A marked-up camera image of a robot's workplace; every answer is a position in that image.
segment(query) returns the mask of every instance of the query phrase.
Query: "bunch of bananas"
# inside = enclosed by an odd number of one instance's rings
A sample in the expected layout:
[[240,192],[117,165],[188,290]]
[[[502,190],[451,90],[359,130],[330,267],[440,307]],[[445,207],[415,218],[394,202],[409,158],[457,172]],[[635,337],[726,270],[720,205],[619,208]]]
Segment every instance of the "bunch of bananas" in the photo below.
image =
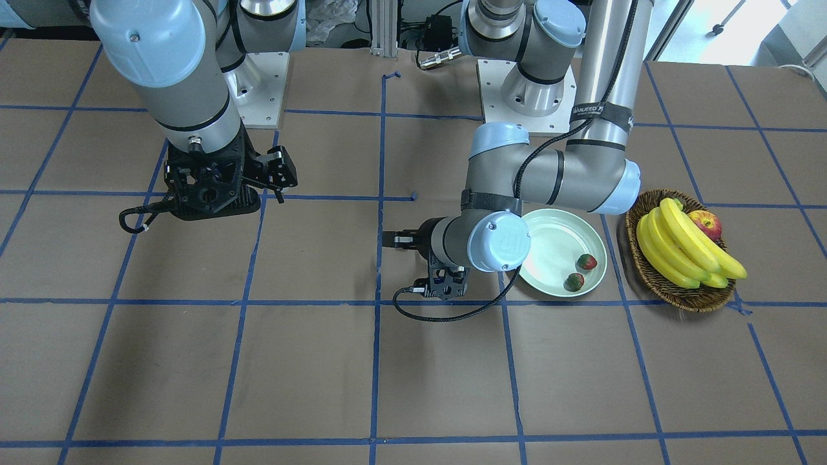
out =
[[677,199],[661,200],[659,207],[640,218],[637,237],[655,270],[682,288],[697,289],[703,284],[723,289],[727,278],[747,277],[743,266],[683,213]]

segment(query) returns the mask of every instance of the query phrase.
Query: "velcro strap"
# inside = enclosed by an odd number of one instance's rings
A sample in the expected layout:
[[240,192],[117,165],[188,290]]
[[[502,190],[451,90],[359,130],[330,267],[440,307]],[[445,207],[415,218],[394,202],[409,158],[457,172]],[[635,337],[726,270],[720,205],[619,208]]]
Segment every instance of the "velcro strap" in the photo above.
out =
[[507,195],[488,194],[486,192],[462,191],[460,208],[489,210],[492,212],[511,212],[523,216],[523,201]]
[[589,117],[604,119],[623,129],[627,134],[632,131],[634,115],[632,108],[621,107],[611,102],[581,103],[571,109],[569,122]]

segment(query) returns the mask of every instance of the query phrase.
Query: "red apple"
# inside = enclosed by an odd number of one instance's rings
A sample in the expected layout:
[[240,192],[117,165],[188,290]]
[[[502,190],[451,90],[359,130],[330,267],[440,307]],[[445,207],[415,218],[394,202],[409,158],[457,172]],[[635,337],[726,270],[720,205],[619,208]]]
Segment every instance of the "red apple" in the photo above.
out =
[[705,210],[695,210],[689,213],[689,218],[713,241],[721,239],[721,222],[714,214]]

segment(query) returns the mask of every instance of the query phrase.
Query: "light green plate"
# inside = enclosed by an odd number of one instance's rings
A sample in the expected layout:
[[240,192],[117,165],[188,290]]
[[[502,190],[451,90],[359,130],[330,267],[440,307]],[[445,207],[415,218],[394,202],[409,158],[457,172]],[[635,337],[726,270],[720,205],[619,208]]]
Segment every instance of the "light green plate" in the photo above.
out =
[[[606,273],[606,247],[595,229],[575,214],[558,209],[539,209],[523,216],[531,234],[531,250],[519,275],[535,289],[556,297],[576,297],[597,287]],[[590,253],[597,266],[577,268],[577,259]],[[585,284],[578,291],[566,290],[563,282],[580,273]]]

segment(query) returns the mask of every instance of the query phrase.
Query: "wicker basket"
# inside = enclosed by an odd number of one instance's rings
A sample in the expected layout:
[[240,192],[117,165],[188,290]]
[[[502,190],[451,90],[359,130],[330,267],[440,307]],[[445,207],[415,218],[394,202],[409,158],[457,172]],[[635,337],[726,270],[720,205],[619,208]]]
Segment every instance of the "wicker basket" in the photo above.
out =
[[[724,289],[716,289],[706,285],[700,285],[698,289],[684,289],[672,284],[668,279],[658,273],[643,256],[638,245],[638,237],[635,231],[638,221],[643,215],[657,207],[661,199],[666,197],[677,197],[686,204],[684,212],[689,213],[695,210],[706,210],[700,202],[689,195],[676,190],[652,189],[642,192],[635,201],[632,208],[626,213],[626,232],[629,235],[629,245],[632,251],[634,267],[643,279],[643,283],[652,290],[658,297],[672,304],[679,309],[691,312],[711,312],[723,307],[732,299],[735,292],[735,281],[729,280],[729,285]],[[726,250],[726,242],[721,238],[716,242],[719,247]]]

